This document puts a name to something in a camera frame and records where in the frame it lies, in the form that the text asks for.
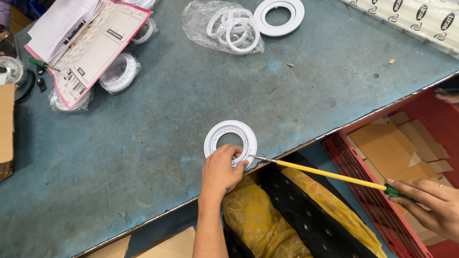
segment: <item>white branded wrapping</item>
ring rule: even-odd
[[[459,0],[341,0],[459,59]]]

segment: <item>green-handled screwdriver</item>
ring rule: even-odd
[[[29,58],[29,62],[30,62],[31,64],[36,65],[36,66],[38,66],[38,67],[40,67],[40,68],[43,68],[43,69],[49,68],[49,69],[53,69],[53,70],[55,70],[55,71],[60,72],[60,70],[57,69],[56,67],[53,67],[53,66],[51,66],[51,65],[49,65],[49,64],[47,64],[47,63],[45,63],[45,62],[43,62],[43,61],[40,61],[40,60],[38,60],[38,59],[35,59],[35,58]]]

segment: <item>yellow dress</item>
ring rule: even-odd
[[[363,221],[321,184],[294,168],[281,173],[314,199],[378,258],[381,243]],[[268,194],[246,175],[222,202],[225,222],[257,258],[313,258],[297,232],[272,205]]]

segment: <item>plastic bag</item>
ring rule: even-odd
[[[194,0],[183,10],[182,22],[186,36],[201,46],[236,55],[264,52],[253,14],[240,4]]]
[[[458,0],[342,0],[356,9],[459,59]]]
[[[75,106],[73,106],[72,110],[69,110],[65,106],[64,102],[62,101],[61,97],[59,96],[55,88],[53,88],[53,90],[51,91],[50,95],[48,96],[48,99],[50,100],[50,106],[53,111],[79,113],[79,112],[88,111],[88,105],[94,99],[94,90],[93,88],[90,88],[89,91],[86,92],[85,95],[83,95],[81,100],[78,101],[75,104]]]
[[[129,43],[132,46],[149,41],[159,31],[156,22],[148,18]]]
[[[147,10],[151,10],[159,0],[121,0],[122,2],[129,3]]]
[[[0,67],[6,70],[5,84],[17,84],[21,86],[27,80],[27,70],[19,59],[10,56],[0,56]]]
[[[121,52],[100,76],[99,83],[110,94],[127,90],[140,68],[132,53]]]

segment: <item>blue workbench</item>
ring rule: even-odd
[[[261,1],[237,0],[251,11]],[[142,69],[132,87],[110,95],[96,86],[84,113],[53,112],[43,76],[48,90],[34,88],[15,108],[0,254],[71,257],[196,197],[204,139],[221,121],[246,123],[258,154],[276,157],[459,69],[339,0],[303,3],[295,32],[263,36],[264,53],[236,56],[189,40],[188,0],[163,0],[152,15],[160,32],[134,49]]]

